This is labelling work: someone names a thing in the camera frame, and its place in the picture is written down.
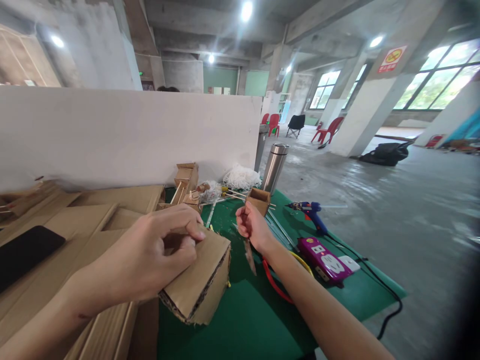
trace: red cable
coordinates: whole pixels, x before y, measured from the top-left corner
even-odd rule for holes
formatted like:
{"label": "red cable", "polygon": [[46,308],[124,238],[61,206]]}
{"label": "red cable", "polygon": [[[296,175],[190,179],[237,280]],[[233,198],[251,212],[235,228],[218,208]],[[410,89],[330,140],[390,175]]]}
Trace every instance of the red cable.
{"label": "red cable", "polygon": [[290,296],[288,296],[287,294],[285,294],[282,289],[280,289],[277,284],[275,283],[275,280],[274,278],[272,277],[272,274],[270,273],[270,269],[269,269],[269,263],[267,262],[267,260],[265,260],[265,258],[263,258],[262,260],[262,264],[263,264],[263,268],[265,269],[265,273],[266,273],[266,277],[268,279],[268,281],[270,282],[271,286],[273,287],[273,289],[277,292],[278,295],[280,295],[284,300],[288,301],[290,304],[293,304],[294,302],[292,301],[292,299],[290,298]]}

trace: table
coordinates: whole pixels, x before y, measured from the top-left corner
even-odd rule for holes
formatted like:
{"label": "table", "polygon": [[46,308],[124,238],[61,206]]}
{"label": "table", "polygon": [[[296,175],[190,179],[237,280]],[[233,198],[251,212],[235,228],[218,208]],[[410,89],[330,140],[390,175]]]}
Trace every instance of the table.
{"label": "table", "polygon": [[[271,203],[276,205],[274,216],[293,240],[315,236],[336,256],[347,254],[356,258],[347,250],[349,246],[332,233],[330,235],[345,248],[316,235],[313,223],[306,221],[302,212],[292,214],[292,209],[285,206],[290,202],[278,190],[271,198]],[[299,359],[317,347],[295,306],[283,300],[268,282],[261,259],[255,252],[257,276],[250,270],[245,258],[244,239],[233,227],[235,211],[240,206],[242,201],[237,199],[218,203],[211,221],[214,231],[231,241],[231,287],[225,290],[208,326],[185,325],[161,304],[157,343],[159,359]],[[210,208],[210,205],[203,208],[201,217],[204,221]],[[374,265],[370,262],[368,265],[401,298],[407,295]],[[395,302],[390,292],[365,271],[358,271],[345,279],[342,289],[329,287],[326,283],[322,285],[360,321]]]}

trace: no smoking sign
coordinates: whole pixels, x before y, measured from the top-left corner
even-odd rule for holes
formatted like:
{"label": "no smoking sign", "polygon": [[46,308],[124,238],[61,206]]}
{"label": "no smoking sign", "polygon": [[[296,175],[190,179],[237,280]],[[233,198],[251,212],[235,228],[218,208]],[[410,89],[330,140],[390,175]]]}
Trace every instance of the no smoking sign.
{"label": "no smoking sign", "polygon": [[393,71],[397,67],[397,64],[399,63],[400,58],[404,54],[406,48],[407,48],[407,45],[402,47],[396,47],[394,49],[389,50],[386,53],[385,58],[383,59],[383,62],[378,68],[377,72],[385,73],[385,72]]}

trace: hair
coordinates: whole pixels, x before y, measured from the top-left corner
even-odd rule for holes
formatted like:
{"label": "hair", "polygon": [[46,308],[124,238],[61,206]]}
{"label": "hair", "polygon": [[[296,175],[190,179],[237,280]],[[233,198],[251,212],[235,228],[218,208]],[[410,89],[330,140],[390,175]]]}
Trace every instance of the hair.
{"label": "hair", "polygon": [[157,91],[165,91],[165,92],[169,92],[169,93],[179,93],[180,90],[178,90],[176,87],[174,86],[170,86],[170,87],[166,87],[166,86],[160,86]]}

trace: purple power strip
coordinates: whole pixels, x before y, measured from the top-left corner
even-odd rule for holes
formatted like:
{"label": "purple power strip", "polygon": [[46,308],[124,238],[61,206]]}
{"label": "purple power strip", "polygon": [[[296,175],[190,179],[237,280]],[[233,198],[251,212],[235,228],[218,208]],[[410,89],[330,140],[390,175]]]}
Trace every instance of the purple power strip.
{"label": "purple power strip", "polygon": [[353,271],[326,249],[316,237],[299,238],[298,249],[326,282],[338,284],[353,274]]}

